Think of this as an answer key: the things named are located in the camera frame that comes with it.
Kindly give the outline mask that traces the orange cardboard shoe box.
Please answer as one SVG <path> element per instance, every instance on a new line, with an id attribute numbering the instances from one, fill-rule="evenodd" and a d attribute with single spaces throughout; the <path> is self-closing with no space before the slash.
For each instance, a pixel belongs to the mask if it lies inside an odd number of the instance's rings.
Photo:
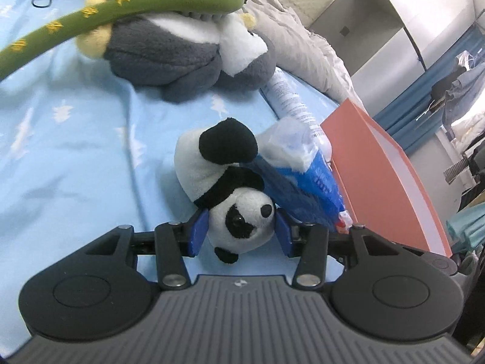
<path id="1" fill-rule="evenodd" d="M 424 185 L 401 147 L 344 101 L 322 123 L 331 165 L 353 221 L 390 241 L 449 257 L 449 241 Z"/>

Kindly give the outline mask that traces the grey penguin plush toy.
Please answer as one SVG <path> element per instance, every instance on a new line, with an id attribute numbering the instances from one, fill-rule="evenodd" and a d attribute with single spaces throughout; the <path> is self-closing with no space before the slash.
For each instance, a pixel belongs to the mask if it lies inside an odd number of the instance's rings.
<path id="1" fill-rule="evenodd" d="M 88 58 L 103 58 L 133 86 L 154 86 L 164 99 L 193 99 L 216 86 L 258 90 L 275 73 L 275 47 L 256 32 L 255 18 L 175 12 L 130 16 L 76 37 Z"/>

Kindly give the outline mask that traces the blue plastic snack bag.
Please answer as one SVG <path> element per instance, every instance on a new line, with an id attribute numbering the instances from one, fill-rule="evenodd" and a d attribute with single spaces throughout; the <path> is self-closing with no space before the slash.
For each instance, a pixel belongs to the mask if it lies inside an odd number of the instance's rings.
<path id="1" fill-rule="evenodd" d="M 265 193 L 292 218 L 322 224 L 331 231 L 347 231 L 353 219 L 325 155 L 327 139 L 320 144 L 310 127 L 283 117 L 256 136 L 258 156 L 246 164 L 261 175 Z"/>

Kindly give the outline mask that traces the hanging grey clothes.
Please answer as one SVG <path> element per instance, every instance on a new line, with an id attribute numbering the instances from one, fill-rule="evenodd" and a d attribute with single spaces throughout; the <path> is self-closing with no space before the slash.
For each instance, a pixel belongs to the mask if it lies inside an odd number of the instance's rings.
<path id="1" fill-rule="evenodd" d="M 465 50 L 455 57 L 451 73 L 433 85 L 430 112 L 442 112 L 442 125 L 449 131 L 470 110 L 483 82 L 484 48 L 475 55 Z"/>

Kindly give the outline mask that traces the blue star bedsheet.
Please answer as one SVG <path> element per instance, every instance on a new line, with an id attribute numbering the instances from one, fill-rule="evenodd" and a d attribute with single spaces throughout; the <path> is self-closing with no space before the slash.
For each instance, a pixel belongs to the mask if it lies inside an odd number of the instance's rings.
<path id="1" fill-rule="evenodd" d="M 1 47 L 76 11 L 85 0 L 1 0 Z M 320 122 L 336 103 L 291 73 Z M 1 82 L 1 351 L 30 337 L 18 309 L 24 283 L 121 224 L 137 232 L 185 221 L 196 208 L 173 168 L 178 137 L 235 117 L 259 134 L 276 122 L 260 91 L 214 88 L 171 103 L 133 87 L 68 41 Z"/>

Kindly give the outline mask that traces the panda plush toy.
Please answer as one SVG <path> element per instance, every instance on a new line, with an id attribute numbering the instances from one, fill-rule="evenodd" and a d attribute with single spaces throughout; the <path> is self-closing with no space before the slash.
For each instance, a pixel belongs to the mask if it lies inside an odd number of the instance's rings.
<path id="1" fill-rule="evenodd" d="M 275 202 L 263 178 L 245 165 L 258 156 L 253 132 L 229 117 L 178 138 L 174 169 L 193 204 L 209 211 L 208 239 L 218 259 L 234 264 L 275 232 Z"/>

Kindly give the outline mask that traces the grey quilt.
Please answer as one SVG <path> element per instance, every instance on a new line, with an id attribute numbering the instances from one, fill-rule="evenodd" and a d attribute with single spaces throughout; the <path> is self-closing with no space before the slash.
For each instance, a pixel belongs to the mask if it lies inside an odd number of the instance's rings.
<path id="1" fill-rule="evenodd" d="M 256 31 L 275 46 L 277 66 L 342 103 L 365 109 L 343 60 L 329 42 L 306 29 L 296 12 L 279 0 L 247 0 L 242 11 L 254 16 Z"/>

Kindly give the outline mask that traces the blue curtain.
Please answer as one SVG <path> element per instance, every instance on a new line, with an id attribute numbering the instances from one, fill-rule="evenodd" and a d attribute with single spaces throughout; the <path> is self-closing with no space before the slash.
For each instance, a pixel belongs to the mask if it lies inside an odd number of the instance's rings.
<path id="1" fill-rule="evenodd" d="M 442 112 L 427 110 L 432 102 L 432 86 L 452 73 L 455 57 L 468 51 L 478 63 L 484 61 L 484 34 L 478 25 L 468 30 L 421 75 L 373 119 L 410 155 L 436 134 Z"/>

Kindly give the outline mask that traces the green long plush toy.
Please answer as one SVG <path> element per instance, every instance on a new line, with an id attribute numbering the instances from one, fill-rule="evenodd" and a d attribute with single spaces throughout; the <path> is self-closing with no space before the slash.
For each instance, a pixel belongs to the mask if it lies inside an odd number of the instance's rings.
<path id="1" fill-rule="evenodd" d="M 1 79 L 69 39 L 125 17 L 150 12 L 183 12 L 224 16 L 240 9 L 244 0 L 107 0 L 90 4 L 49 22 L 1 51 Z"/>

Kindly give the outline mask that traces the white spray bottle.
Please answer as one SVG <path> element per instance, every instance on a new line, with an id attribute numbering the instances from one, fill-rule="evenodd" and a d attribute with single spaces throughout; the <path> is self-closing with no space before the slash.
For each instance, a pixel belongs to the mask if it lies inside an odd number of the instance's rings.
<path id="1" fill-rule="evenodd" d="M 281 68 L 275 68 L 272 78 L 261 88 L 261 91 L 279 119 L 292 117 L 310 128 L 316 145 L 325 161 L 329 163 L 332 146 L 328 137 L 300 95 L 291 87 L 290 81 Z"/>

